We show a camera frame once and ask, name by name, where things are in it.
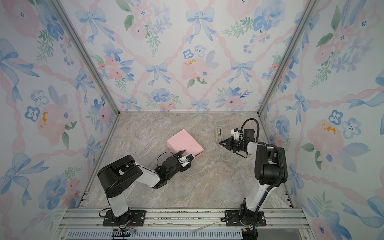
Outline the purple pink wrapping paper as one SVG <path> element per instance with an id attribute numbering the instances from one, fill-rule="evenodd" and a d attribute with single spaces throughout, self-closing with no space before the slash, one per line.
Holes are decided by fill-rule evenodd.
<path id="1" fill-rule="evenodd" d="M 167 147 L 173 152 L 182 152 L 181 156 L 193 154 L 198 157 L 204 153 L 204 148 L 185 129 L 167 140 Z"/>

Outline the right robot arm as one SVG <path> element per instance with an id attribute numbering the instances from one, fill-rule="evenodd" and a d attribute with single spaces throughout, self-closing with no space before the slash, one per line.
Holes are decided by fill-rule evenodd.
<path id="1" fill-rule="evenodd" d="M 224 221 L 228 225 L 263 226 L 263 204 L 270 193 L 288 178 L 285 150 L 273 144 L 259 142 L 254 137 L 244 137 L 241 140 L 230 137 L 221 141 L 220 145 L 235 154 L 243 151 L 254 158 L 254 175 L 257 180 L 239 211 L 234 214 L 226 213 Z"/>

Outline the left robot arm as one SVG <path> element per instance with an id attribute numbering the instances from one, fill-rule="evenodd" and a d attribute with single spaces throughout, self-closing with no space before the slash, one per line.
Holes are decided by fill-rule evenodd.
<path id="1" fill-rule="evenodd" d="M 177 173 L 182 173 L 191 167 L 196 156 L 192 153 L 185 155 L 184 152 L 172 154 L 154 170 L 139 165 L 131 155 L 100 169 L 97 177 L 110 206 L 105 209 L 106 214 L 101 216 L 104 218 L 103 226 L 120 228 L 126 228 L 130 224 L 142 226 L 146 212 L 131 213 L 125 191 L 135 182 L 153 189 L 165 186 Z"/>

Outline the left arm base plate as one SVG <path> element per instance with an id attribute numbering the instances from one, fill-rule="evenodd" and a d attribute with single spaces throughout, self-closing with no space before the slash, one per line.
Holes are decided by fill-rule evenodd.
<path id="1" fill-rule="evenodd" d="M 106 212 L 103 217 L 104 227 L 142 227 L 144 225 L 145 210 L 128 210 L 120 217 L 116 217 L 111 210 Z"/>

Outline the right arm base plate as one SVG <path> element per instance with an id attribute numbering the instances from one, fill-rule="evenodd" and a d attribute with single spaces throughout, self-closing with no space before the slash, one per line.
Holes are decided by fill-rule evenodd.
<path id="1" fill-rule="evenodd" d="M 256 227 L 266 227 L 266 217 L 264 212 L 258 212 L 255 215 L 254 212 L 246 210 L 240 212 L 240 210 L 226 210 L 225 216 L 221 218 L 221 222 L 224 222 L 227 227 L 244 227 L 251 228 L 256 220 Z"/>

